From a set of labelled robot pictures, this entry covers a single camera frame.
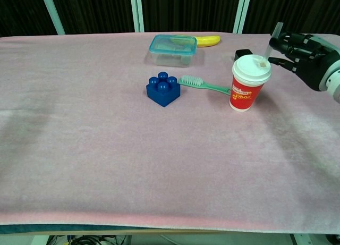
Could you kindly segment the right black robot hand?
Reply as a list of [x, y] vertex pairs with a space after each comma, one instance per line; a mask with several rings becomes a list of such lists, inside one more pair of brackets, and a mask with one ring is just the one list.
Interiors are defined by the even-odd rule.
[[293, 72], [314, 91], [339, 92], [339, 47], [314, 35], [288, 32], [272, 37], [269, 45], [286, 56], [270, 57], [271, 64]]

